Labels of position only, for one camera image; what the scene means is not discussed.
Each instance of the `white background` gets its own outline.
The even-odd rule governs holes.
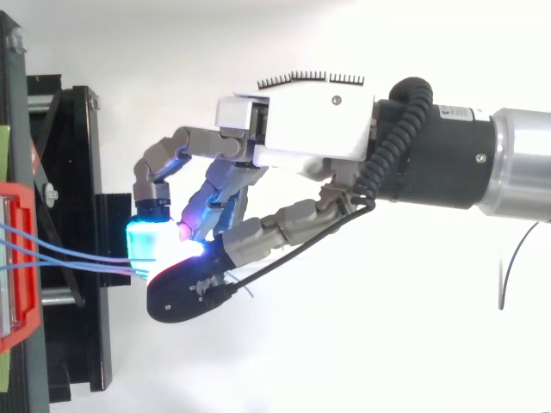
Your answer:
[[[27,30],[29,73],[61,73],[65,87],[102,97],[105,192],[130,192],[136,160],[177,127],[212,126],[219,96],[291,70],[364,75],[377,99],[421,76],[435,102],[551,111],[545,1],[370,3],[0,0]],[[172,180],[175,216],[206,167],[196,161]],[[317,186],[270,171],[251,190],[248,215],[313,197]],[[380,202],[256,282],[254,299],[240,293],[187,323],[151,320],[140,280],[111,289],[113,384],[97,394],[73,386],[73,401],[52,410],[551,410],[545,225],[497,308],[499,252],[508,261],[528,227]]]

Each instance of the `screw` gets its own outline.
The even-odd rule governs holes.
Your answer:
[[[476,157],[474,157],[474,160],[476,161],[476,163],[486,163],[487,159],[488,158],[485,153],[479,153],[476,155]]]
[[[48,208],[53,207],[53,204],[55,204],[55,201],[58,200],[58,198],[58,191],[53,188],[53,185],[50,182],[44,185],[44,200],[46,201]]]
[[[92,110],[101,110],[102,100],[100,99],[100,96],[92,96],[90,98],[90,108]]]
[[[9,32],[8,47],[17,54],[24,54],[27,52],[25,41],[23,40],[22,28],[13,28],[11,32]]]

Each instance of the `pink light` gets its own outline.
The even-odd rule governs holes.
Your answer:
[[[180,230],[180,241],[186,241],[187,239],[189,239],[189,237],[191,236],[191,228],[189,228],[184,223],[181,223],[178,228]]]

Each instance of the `robotic hand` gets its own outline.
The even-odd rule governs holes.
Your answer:
[[[551,114],[502,109],[490,117],[432,104],[423,79],[407,78],[374,102],[363,77],[293,72],[259,91],[220,99],[219,131],[178,129],[145,152],[134,169],[136,220],[170,220],[165,178],[192,156],[214,161],[178,223],[180,239],[204,243],[200,256],[158,274],[147,310],[181,322],[221,305],[258,279],[375,208],[375,198],[551,219]],[[268,167],[315,181],[318,200],[302,200],[243,222],[247,188]],[[205,236],[214,233],[212,242]],[[237,283],[226,271],[300,245]]]

